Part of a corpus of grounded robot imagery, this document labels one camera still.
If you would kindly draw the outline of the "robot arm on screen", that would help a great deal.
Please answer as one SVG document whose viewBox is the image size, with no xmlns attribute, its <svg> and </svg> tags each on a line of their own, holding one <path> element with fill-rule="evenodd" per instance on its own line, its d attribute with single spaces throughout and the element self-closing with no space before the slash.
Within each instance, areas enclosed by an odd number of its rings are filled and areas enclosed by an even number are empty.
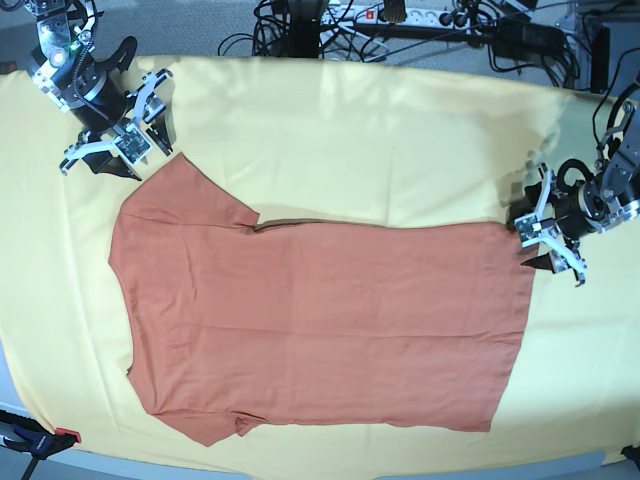
<svg viewBox="0 0 640 480">
<path fill-rule="evenodd" d="M 635 79 L 616 99 L 593 167 L 574 158 L 556 170 L 542 164 L 541 181 L 525 187 L 524 197 L 509 208 L 507 227 L 521 247 L 547 248 L 523 261 L 524 267 L 553 274 L 571 270 L 581 286 L 587 270 L 581 240 L 639 217 L 639 107 L 631 101 L 638 93 Z"/>
<path fill-rule="evenodd" d="M 31 52 L 29 75 L 63 113 L 82 124 L 74 144 L 64 151 L 62 174 L 79 161 L 95 174 L 138 181 L 135 167 L 159 148 L 173 152 L 165 121 L 166 104 L 156 89 L 172 77 L 168 69 L 147 72 L 134 90 L 121 89 L 111 78 L 134 60 L 138 42 L 128 36 L 104 60 L 93 57 L 99 18 L 93 1 L 3 1 L 3 12 L 26 10 L 36 21 L 39 45 Z"/>
</svg>

